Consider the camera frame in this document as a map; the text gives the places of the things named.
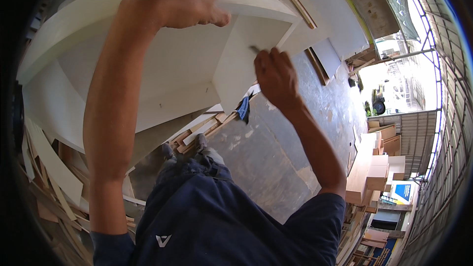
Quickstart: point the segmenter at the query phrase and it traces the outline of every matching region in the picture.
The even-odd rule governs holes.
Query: fingers
[[[281,53],[277,48],[272,48],[270,52],[270,57],[274,62],[274,67],[276,70],[278,70],[278,74],[280,75],[286,75],[286,61],[283,59],[281,56]]]
[[[281,53],[281,57],[284,60],[284,62],[286,62],[286,65],[293,67],[291,59],[289,58],[289,55],[287,54],[287,52],[283,51]]]
[[[210,23],[218,27],[227,26],[230,23],[232,16],[229,12],[224,11],[216,6],[213,7],[210,13]]]

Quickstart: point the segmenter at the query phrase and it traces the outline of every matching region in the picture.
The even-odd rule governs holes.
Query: white board
[[[324,40],[312,45],[312,49],[316,53],[320,63],[322,63],[323,69],[327,73],[328,78],[332,78],[332,76],[337,73],[341,61],[330,40],[325,38]]]
[[[330,26],[328,37],[340,60],[354,56],[370,44],[346,0],[310,0]]]

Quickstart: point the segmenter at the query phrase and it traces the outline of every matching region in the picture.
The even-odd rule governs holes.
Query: person
[[[84,147],[96,265],[334,265],[345,210],[346,174],[298,92],[285,52],[254,60],[262,93],[293,124],[322,187],[281,224],[231,179],[216,152],[171,160],[159,173],[136,230],[128,235],[121,186],[133,152],[145,52],[161,27],[225,26],[215,0],[122,0],[90,85]]]

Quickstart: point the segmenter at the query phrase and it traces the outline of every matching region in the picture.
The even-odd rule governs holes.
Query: navy t-shirt
[[[91,233],[95,265],[335,265],[345,201],[320,194],[281,224],[240,187],[202,173],[157,185],[136,230]]]

